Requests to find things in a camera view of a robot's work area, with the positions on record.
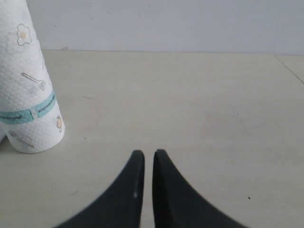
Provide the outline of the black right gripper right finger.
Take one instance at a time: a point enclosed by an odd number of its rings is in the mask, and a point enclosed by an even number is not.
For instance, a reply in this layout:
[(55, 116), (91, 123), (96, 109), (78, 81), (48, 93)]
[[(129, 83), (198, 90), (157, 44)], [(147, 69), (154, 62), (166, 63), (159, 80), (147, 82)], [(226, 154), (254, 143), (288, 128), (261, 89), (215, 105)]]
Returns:
[(156, 228), (242, 227), (192, 188), (164, 149), (153, 158), (152, 201)]

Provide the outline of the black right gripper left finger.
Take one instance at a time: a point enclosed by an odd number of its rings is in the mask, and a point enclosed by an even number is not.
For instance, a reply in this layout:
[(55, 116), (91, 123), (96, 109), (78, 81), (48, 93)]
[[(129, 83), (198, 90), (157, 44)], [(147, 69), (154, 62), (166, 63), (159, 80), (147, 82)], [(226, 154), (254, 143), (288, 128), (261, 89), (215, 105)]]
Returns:
[(139, 228), (145, 156), (134, 150), (113, 183), (93, 203), (58, 228)]

